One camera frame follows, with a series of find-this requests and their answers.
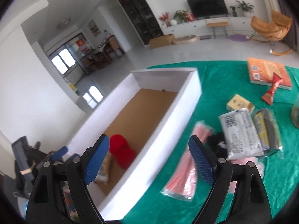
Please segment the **wooden dining chair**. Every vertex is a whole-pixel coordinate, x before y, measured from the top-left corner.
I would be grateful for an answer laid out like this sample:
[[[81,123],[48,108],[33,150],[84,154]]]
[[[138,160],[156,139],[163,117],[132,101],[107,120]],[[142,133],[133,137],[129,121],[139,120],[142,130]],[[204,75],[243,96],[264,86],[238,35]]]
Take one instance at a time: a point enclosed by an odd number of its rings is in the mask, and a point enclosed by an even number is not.
[[[112,62],[112,58],[110,56],[111,53],[114,53],[118,58],[125,55],[125,51],[122,49],[114,35],[107,38],[107,44],[104,46],[103,53],[109,63]]]

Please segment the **yellow tissue pack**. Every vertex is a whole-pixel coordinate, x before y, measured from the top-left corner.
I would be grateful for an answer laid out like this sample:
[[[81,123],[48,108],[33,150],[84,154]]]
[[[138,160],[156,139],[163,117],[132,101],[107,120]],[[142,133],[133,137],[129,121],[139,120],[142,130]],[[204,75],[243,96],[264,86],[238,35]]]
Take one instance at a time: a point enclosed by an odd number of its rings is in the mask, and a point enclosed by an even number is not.
[[[242,108],[247,108],[251,113],[254,110],[255,106],[253,105],[253,103],[249,102],[238,94],[235,94],[226,104],[226,109],[228,111],[240,110]]]

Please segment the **black television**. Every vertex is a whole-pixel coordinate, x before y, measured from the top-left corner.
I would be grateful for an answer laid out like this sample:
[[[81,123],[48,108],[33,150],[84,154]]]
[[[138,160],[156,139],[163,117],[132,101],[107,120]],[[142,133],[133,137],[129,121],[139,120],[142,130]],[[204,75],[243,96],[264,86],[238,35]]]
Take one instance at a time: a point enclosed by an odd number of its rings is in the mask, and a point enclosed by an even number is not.
[[[195,18],[228,15],[224,0],[187,0]]]

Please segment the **black lace garment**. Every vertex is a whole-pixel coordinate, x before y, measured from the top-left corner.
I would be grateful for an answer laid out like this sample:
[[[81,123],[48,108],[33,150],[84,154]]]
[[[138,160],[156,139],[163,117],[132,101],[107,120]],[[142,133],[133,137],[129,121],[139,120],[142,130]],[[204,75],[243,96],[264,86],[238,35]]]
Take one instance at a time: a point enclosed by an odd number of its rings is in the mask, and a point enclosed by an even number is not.
[[[218,158],[228,158],[228,150],[224,133],[216,133],[207,138],[207,144]]]

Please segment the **orange book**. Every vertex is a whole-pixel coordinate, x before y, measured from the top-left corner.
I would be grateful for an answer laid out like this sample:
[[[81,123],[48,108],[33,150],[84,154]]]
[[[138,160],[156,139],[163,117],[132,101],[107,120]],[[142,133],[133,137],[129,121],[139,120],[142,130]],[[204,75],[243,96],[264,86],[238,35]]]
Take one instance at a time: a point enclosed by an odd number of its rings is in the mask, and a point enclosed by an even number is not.
[[[282,78],[279,88],[292,89],[290,76],[283,64],[249,57],[247,59],[247,67],[251,83],[271,85],[275,73]]]

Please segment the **brown cardboard box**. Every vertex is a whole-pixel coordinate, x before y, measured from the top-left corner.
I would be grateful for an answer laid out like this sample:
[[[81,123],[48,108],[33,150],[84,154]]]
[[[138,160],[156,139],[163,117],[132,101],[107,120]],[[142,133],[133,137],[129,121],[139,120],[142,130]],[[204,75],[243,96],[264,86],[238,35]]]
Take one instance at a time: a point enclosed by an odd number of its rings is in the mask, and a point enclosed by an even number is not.
[[[175,36],[173,34],[167,34],[164,36],[151,39],[149,42],[149,47],[151,49],[156,49],[164,46],[170,46],[172,45],[172,42],[174,40],[175,40]]]

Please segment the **clear jar black lid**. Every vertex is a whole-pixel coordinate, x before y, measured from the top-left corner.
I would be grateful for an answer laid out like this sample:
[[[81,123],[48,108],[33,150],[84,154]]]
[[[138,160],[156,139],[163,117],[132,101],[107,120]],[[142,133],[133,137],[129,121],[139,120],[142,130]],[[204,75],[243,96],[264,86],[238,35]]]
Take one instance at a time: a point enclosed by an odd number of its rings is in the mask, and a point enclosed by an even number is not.
[[[299,129],[299,97],[296,98],[296,101],[293,104],[290,117],[292,124]]]

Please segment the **red flower vase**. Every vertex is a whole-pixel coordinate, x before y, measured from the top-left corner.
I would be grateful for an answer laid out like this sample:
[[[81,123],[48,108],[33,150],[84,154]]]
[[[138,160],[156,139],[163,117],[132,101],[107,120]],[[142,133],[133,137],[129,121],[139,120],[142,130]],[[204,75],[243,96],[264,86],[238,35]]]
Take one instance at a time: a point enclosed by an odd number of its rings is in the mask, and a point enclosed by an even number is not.
[[[162,22],[162,28],[167,28],[169,25],[169,12],[162,13],[159,20]]]

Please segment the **grey white plastic package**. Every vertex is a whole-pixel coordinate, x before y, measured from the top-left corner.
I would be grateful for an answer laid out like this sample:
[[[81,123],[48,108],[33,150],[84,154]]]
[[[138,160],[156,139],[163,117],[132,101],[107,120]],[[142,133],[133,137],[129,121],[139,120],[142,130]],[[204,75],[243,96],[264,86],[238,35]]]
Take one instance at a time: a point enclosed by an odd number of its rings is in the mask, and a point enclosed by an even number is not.
[[[263,156],[258,133],[247,108],[235,110],[218,117],[228,150],[228,160]]]

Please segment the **colourful packet in box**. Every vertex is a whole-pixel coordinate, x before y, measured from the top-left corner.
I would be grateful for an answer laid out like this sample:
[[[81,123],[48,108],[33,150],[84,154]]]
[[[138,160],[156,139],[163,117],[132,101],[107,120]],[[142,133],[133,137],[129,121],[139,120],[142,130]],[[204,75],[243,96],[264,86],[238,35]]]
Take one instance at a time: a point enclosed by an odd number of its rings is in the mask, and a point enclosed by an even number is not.
[[[95,181],[98,181],[100,183],[107,184],[109,180],[110,175],[110,167],[113,163],[113,156],[111,152],[108,152],[103,160],[103,163],[101,164],[101,167],[96,175]]]

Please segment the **green potted plant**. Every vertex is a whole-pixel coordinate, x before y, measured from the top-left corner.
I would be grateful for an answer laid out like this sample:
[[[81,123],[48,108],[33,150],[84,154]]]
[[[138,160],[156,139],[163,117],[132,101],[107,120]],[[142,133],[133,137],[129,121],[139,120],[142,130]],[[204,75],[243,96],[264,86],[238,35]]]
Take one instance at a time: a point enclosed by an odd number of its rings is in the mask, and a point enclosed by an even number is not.
[[[254,12],[254,5],[252,5],[251,3],[246,3],[245,1],[238,1],[236,0],[237,3],[237,8],[239,8],[245,17],[249,18],[252,16],[253,12]]]

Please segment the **white tv cabinet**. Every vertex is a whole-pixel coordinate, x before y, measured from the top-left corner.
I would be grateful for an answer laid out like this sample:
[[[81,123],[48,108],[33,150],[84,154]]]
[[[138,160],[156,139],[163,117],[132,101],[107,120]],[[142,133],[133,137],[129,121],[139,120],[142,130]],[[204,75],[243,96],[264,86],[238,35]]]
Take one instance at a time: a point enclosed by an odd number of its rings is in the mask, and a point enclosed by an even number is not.
[[[193,22],[180,23],[175,26],[170,26],[162,29],[163,34],[173,34],[176,38],[183,36],[202,36],[202,35],[213,35],[213,31],[216,35],[231,35],[231,34],[244,34],[251,35],[253,29],[250,25],[251,18],[246,17],[221,17],[221,18],[211,18],[202,19]],[[209,27],[212,23],[228,23],[228,26]]]

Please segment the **red yarn ball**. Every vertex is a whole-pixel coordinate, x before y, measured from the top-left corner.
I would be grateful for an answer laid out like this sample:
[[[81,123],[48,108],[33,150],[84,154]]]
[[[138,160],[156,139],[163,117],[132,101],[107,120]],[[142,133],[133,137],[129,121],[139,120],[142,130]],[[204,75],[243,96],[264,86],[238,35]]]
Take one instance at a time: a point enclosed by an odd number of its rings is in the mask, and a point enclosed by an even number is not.
[[[128,169],[136,158],[136,152],[122,135],[110,137],[110,153],[122,169]]]

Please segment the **yellow grey packaged item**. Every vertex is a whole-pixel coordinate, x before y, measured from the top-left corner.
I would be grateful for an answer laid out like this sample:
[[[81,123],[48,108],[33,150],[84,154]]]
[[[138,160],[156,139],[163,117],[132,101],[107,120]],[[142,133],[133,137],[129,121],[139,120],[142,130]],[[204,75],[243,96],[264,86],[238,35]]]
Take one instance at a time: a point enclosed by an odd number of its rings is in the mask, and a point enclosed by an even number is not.
[[[274,155],[282,151],[280,131],[272,111],[267,108],[259,109],[253,114],[252,119],[265,155]]]

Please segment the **purple round mat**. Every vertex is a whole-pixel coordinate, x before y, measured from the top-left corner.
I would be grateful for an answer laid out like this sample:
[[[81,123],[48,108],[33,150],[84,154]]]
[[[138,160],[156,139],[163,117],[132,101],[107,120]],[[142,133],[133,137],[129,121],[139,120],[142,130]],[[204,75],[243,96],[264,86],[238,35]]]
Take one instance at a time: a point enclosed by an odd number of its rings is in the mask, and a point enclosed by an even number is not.
[[[236,42],[246,42],[249,41],[250,38],[246,35],[243,34],[233,34],[229,36],[229,39],[231,41],[236,41]]]

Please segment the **pink packaged cloth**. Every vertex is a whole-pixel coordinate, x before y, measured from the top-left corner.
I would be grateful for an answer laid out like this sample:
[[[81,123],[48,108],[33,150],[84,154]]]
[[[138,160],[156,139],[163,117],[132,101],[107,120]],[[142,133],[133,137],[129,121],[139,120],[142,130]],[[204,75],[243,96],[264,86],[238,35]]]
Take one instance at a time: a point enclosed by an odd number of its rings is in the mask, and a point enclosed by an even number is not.
[[[191,136],[197,136],[205,145],[207,138],[212,136],[212,132],[212,127],[206,125],[204,121],[198,121],[193,128]],[[196,191],[197,180],[196,164],[189,151],[189,144],[187,144],[175,172],[163,187],[163,190],[161,190],[161,194],[177,200],[192,201]]]

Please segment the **black display cabinet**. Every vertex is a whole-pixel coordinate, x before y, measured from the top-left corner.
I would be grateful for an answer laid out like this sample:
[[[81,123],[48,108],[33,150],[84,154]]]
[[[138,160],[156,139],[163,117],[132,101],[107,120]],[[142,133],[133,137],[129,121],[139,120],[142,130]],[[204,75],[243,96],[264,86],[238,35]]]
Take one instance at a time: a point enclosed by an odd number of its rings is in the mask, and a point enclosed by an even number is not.
[[[118,0],[144,45],[163,35],[146,0]]]

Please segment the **oval cat scratcher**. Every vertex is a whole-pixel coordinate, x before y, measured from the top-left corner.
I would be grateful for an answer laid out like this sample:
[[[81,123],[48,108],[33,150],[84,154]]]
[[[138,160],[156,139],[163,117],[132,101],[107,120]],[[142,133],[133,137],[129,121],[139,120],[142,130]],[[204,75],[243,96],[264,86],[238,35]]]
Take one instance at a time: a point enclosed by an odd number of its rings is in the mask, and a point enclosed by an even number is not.
[[[176,38],[172,41],[173,45],[183,45],[183,44],[188,44],[188,43],[193,43],[197,40],[196,35],[190,35],[190,36],[184,36],[180,38]]]

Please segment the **orange rocking chair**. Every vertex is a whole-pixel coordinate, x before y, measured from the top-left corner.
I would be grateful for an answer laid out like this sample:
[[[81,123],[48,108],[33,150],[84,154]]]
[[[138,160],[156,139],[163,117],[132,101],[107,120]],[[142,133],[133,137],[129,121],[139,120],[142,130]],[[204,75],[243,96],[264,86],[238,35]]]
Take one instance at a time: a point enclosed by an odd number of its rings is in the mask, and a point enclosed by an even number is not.
[[[247,38],[261,43],[269,43],[271,46],[270,54],[276,56],[287,55],[293,51],[292,48],[288,48],[285,52],[277,52],[275,46],[277,42],[283,41],[287,36],[293,24],[293,19],[274,10],[271,11],[271,17],[272,21],[267,23],[253,16],[250,22],[253,34]]]

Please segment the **red snack packet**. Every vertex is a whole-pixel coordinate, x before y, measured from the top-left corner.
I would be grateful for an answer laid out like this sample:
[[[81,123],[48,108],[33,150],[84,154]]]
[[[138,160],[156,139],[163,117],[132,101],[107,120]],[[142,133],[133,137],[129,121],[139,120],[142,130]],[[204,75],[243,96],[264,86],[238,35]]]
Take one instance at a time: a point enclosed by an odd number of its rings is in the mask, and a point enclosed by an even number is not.
[[[265,101],[268,105],[273,104],[275,92],[281,81],[282,78],[278,74],[273,73],[272,85],[269,88],[269,90],[261,97],[261,99]]]

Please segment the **white cardboard storage box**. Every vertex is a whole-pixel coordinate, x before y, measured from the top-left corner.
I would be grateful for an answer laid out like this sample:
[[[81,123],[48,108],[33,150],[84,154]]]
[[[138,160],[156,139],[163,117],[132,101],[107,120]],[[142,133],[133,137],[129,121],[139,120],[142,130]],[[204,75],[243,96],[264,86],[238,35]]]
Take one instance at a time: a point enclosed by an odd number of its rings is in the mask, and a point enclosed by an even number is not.
[[[93,111],[68,143],[83,154],[101,135],[121,135],[137,156],[126,170],[116,162],[107,184],[88,190],[104,220],[121,220],[150,187],[178,143],[202,90],[195,68],[132,71]]]

